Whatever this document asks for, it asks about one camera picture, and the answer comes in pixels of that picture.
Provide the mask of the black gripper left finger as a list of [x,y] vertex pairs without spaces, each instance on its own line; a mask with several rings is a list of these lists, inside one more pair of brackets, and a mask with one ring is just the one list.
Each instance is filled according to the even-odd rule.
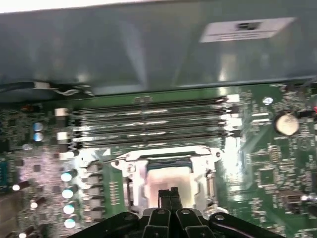
[[168,238],[171,190],[158,192],[158,208],[144,210],[142,217],[122,212],[72,235],[73,238]]

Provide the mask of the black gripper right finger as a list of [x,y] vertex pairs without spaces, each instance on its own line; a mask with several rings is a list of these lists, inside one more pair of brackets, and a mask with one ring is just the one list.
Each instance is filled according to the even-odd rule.
[[174,238],[282,237],[282,235],[223,212],[216,212],[206,219],[198,210],[183,208],[177,187],[172,187],[170,193],[170,210],[173,215],[170,221]]

